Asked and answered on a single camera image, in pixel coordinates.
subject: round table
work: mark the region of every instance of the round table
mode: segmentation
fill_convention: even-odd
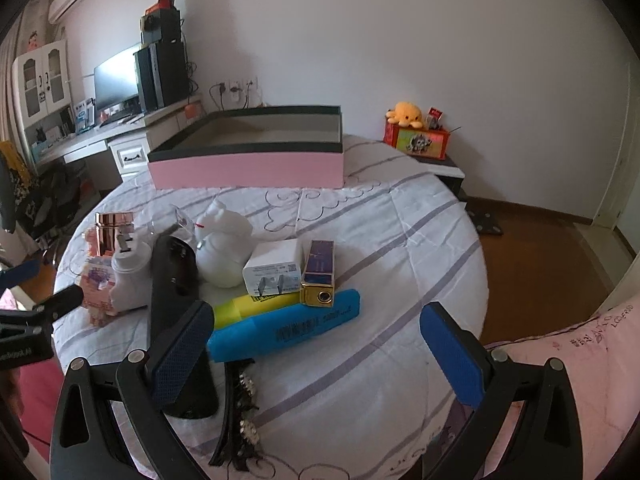
[[[204,420],[170,422],[214,479],[377,479],[400,476],[424,452],[446,420],[453,393],[420,336],[422,306],[437,300],[460,326],[479,335],[488,288],[478,235],[463,205],[424,166],[375,140],[345,136],[343,189],[156,190],[148,173],[128,180],[94,212],[132,210],[137,222],[183,208],[192,218],[213,198],[245,215],[257,240],[295,235],[335,241],[340,289],[361,295],[356,319],[293,348],[258,358],[248,374],[257,386],[254,422],[264,460],[251,473],[207,465],[222,409]],[[56,290],[76,280],[86,257],[78,227],[56,277]],[[205,286],[201,297],[221,303],[242,290]],[[146,309],[89,324],[78,308],[56,324],[54,342],[66,370],[84,356],[91,364],[121,361],[146,348]],[[212,364],[223,405],[222,365]],[[114,404],[139,468],[152,470],[124,408]]]

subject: highlighter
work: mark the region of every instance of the highlighter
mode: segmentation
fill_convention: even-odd
[[[237,323],[250,316],[257,316],[296,304],[300,301],[299,292],[279,294],[277,296],[240,296],[231,301],[213,307],[216,317],[215,330]]]
[[[332,307],[320,309],[299,303],[214,330],[207,350],[218,363],[254,358],[306,341],[359,313],[358,291],[343,290],[336,293]]]

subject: computer monitor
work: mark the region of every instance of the computer monitor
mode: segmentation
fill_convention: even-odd
[[[137,44],[109,58],[94,70],[95,109],[97,112],[138,96],[136,61]]]

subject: white charger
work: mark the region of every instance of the white charger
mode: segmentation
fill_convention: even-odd
[[[263,242],[242,270],[251,296],[275,296],[300,290],[303,252],[300,240]]]

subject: blue gripper pad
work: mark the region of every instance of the blue gripper pad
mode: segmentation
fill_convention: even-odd
[[[40,272],[39,260],[27,260],[13,269],[0,272],[0,295],[8,288],[20,285],[31,278],[35,278]]]
[[[152,377],[151,397],[159,410],[175,402],[198,358],[206,348],[213,328],[213,309],[205,302],[191,318]]]
[[[484,397],[482,363],[472,354],[473,350],[478,349],[470,349],[465,345],[468,341],[465,332],[436,302],[422,308],[420,333],[460,403],[477,409]]]

